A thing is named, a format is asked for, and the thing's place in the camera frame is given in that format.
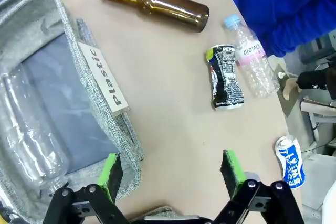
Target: white table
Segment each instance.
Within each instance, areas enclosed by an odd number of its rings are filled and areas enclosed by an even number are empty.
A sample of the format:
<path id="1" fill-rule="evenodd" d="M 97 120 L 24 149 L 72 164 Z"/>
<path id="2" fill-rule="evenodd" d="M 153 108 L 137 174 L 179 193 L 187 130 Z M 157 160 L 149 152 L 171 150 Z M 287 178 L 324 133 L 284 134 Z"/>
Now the white table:
<path id="1" fill-rule="evenodd" d="M 252 99 L 238 73 L 243 107 L 211 108 L 204 53 L 228 43 L 222 20 L 239 11 L 232 0 L 195 1 L 210 8 L 200 34 L 151 21 L 115 3 L 63 0 L 73 17 L 83 18 L 92 30 L 143 144 L 141 185 L 117 202 L 127 216 L 170 205 L 181 214 L 216 217 L 229 200 L 219 172 L 225 148 L 234 149 L 243 168 L 266 185 L 281 179 L 273 147 L 288 132 L 277 96 Z M 300 191 L 295 194 L 300 201 Z M 245 223 L 260 220 L 260 214 L 250 213 Z"/>

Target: blue bottle cap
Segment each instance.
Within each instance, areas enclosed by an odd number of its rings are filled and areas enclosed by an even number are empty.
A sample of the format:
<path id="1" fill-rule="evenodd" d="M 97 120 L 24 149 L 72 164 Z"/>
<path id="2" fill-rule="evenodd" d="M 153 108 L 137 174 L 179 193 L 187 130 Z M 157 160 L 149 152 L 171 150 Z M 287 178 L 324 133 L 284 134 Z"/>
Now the blue bottle cap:
<path id="1" fill-rule="evenodd" d="M 230 26 L 236 24 L 240 22 L 240 18 L 238 15 L 233 14 L 231 16 L 228 16 L 225 20 L 224 20 L 224 24 L 227 28 L 229 28 Z"/>

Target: pink and white label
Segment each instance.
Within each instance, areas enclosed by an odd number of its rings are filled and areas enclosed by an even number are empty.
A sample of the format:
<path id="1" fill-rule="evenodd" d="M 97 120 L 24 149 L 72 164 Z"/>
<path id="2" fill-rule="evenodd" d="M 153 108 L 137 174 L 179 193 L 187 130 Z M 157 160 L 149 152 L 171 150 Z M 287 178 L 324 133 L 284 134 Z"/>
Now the pink and white label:
<path id="1" fill-rule="evenodd" d="M 250 64 L 255 59 L 260 59 L 265 55 L 265 51 L 259 40 L 245 43 L 241 50 L 236 51 L 236 57 L 240 65 Z"/>

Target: clear plastic bottle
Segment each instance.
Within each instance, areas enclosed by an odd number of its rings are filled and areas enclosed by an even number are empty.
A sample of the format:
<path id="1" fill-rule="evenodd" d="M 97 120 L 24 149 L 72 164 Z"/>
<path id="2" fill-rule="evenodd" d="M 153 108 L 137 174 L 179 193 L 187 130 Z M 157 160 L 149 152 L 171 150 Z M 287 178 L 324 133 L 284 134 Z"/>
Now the clear plastic bottle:
<path id="1" fill-rule="evenodd" d="M 53 194 L 67 182 L 69 160 L 22 66 L 0 70 L 0 147 L 28 186 Z"/>
<path id="2" fill-rule="evenodd" d="M 267 97 L 279 90 L 279 82 L 268 63 L 267 56 L 255 33 L 243 25 L 237 15 L 224 20 L 230 43 L 236 48 L 236 57 L 245 81 L 256 97 Z"/>

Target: blue jacket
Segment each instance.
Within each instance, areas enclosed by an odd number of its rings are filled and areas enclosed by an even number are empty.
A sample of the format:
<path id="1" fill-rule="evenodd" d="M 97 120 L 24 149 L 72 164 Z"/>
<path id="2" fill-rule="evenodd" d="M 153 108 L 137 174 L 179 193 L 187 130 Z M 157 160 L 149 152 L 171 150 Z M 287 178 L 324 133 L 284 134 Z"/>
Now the blue jacket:
<path id="1" fill-rule="evenodd" d="M 267 55 L 283 57 L 336 29 L 336 0 L 234 0 Z"/>

